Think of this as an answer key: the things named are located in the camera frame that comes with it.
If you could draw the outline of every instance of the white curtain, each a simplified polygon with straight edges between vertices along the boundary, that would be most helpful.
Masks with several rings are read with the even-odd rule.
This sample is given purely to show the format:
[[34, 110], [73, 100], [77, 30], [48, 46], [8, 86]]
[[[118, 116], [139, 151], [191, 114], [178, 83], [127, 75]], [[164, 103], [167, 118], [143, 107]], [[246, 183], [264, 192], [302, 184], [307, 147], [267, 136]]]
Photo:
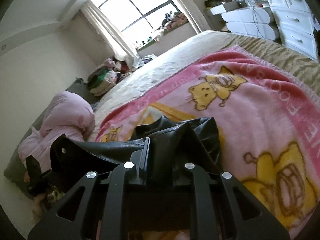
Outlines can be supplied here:
[[210, 30], [209, 24], [193, 0], [176, 0], [196, 33]]
[[98, 7], [89, 0], [81, 8], [81, 11], [113, 49], [114, 56], [117, 60], [125, 61], [129, 68], [137, 66], [140, 57], [136, 49], [126, 42], [122, 32], [108, 20]]

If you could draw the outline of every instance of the window frame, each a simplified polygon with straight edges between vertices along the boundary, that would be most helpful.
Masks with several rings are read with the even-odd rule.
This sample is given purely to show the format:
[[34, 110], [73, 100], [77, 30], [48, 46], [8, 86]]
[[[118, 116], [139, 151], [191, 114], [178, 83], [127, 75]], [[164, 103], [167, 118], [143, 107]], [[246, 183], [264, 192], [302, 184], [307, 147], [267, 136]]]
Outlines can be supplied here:
[[[100, 9], [100, 7], [101, 7], [102, 5], [104, 5], [107, 1], [108, 1], [108, 0], [105, 0], [105, 1], [99, 6], [99, 9]], [[141, 14], [141, 17], [140, 17], [139, 19], [135, 20], [135, 21], [134, 21], [133, 23], [131, 23], [130, 25], [128, 25], [126, 28], [124, 28], [121, 32], [125, 31], [126, 29], [128, 29], [129, 27], [131, 27], [132, 25], [134, 25], [134, 24], [135, 24], [136, 22], [138, 22], [139, 20], [141, 20], [141, 19], [143, 19], [143, 18], [146, 19], [147, 16], [149, 16], [150, 14], [154, 13], [155, 11], [161, 9], [162, 7], [164, 7], [164, 6], [168, 5], [168, 4], [172, 4], [172, 5], [176, 8], [176, 10], [179, 11], [178, 7], [175, 5], [175, 3], [174, 3], [172, 0], [167, 0], [167, 2], [165, 2], [165, 3], [163, 3], [163, 4], [159, 5], [159, 6], [157, 6], [156, 8], [154, 8], [154, 9], [152, 9], [151, 11], [147, 12], [146, 14], [142, 14], [142, 12], [138, 9], [138, 7], [137, 7], [136, 5], [135, 5], [131, 0], [129, 0], [129, 1], [130, 1], [130, 3], [132, 3], [132, 5], [138, 10], [138, 12]], [[147, 21], [148, 24], [151, 26], [151, 28], [154, 28], [147, 19], [146, 19], [146, 21]]]

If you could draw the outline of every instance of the white dresser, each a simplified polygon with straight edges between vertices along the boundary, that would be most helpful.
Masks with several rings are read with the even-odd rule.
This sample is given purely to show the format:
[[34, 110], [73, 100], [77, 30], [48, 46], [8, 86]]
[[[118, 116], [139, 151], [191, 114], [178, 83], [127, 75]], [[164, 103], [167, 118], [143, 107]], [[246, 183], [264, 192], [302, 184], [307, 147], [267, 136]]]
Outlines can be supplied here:
[[305, 0], [268, 0], [278, 25], [282, 45], [318, 62], [314, 24]]
[[279, 31], [269, 7], [246, 7], [221, 14], [227, 28], [234, 34], [276, 40]]

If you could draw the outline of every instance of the clothes on windowsill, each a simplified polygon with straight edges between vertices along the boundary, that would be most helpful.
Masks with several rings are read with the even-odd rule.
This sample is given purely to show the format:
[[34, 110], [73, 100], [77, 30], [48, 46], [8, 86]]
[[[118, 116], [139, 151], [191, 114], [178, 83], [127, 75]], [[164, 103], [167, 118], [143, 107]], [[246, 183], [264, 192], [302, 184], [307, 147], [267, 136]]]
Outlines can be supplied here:
[[152, 41], [160, 42], [161, 38], [167, 31], [172, 31], [187, 22], [187, 17], [180, 11], [171, 11], [170, 13], [166, 13], [165, 19], [162, 21], [162, 24], [159, 26], [159, 28], [153, 31], [153, 33], [144, 41], [137, 42], [136, 44], [134, 44], [135, 48], [139, 50]]

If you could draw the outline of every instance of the black leather bag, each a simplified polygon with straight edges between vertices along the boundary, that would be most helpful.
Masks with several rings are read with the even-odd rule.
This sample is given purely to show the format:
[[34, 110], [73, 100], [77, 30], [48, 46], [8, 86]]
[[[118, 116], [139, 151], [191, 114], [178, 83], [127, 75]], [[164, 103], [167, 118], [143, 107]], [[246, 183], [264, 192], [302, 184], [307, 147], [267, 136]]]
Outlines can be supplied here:
[[60, 136], [51, 146], [52, 171], [48, 174], [39, 179], [39, 167], [27, 160], [30, 194], [43, 192], [47, 184], [67, 192], [88, 171], [110, 172], [129, 161], [132, 152], [143, 149], [146, 137], [151, 139], [152, 177], [157, 185], [170, 183], [173, 159], [186, 156], [207, 172], [222, 171], [218, 128], [213, 118], [172, 122], [162, 116], [150, 125], [136, 127], [125, 142], [77, 142]]

